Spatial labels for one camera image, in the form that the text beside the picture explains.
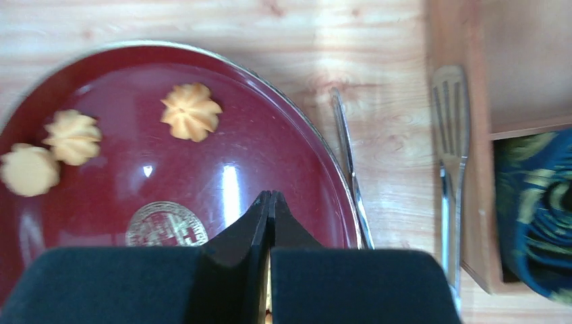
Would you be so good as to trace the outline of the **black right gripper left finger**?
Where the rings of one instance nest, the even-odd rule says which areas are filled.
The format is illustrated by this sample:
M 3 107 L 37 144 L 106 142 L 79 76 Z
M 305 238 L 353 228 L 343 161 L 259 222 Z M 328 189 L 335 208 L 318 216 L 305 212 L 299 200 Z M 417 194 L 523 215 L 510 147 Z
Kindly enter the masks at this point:
M 24 272 L 1 322 L 260 322 L 271 197 L 261 192 L 233 225 L 201 246 L 49 250 Z

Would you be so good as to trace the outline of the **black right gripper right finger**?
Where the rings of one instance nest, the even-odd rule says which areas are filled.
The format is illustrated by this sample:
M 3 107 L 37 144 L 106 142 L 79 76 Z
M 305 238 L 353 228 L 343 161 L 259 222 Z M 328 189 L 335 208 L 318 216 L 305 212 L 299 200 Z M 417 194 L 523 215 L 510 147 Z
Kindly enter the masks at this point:
M 280 192 L 270 201 L 274 323 L 459 323 L 445 274 L 423 250 L 321 246 Z

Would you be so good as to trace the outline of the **metal tongs white handle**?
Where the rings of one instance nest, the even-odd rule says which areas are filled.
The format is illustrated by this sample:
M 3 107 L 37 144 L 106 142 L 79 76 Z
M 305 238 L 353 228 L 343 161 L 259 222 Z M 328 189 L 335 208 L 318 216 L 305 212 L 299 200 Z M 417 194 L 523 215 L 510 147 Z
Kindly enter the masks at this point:
M 331 89 L 341 151 L 349 175 L 362 247 L 374 248 L 358 177 L 354 167 L 345 106 L 337 88 Z M 436 136 L 441 180 L 441 259 L 457 312 L 461 311 L 461 228 L 463 183 L 469 155 L 470 114 L 467 79 L 460 65 L 444 65 L 431 79 L 432 125 Z

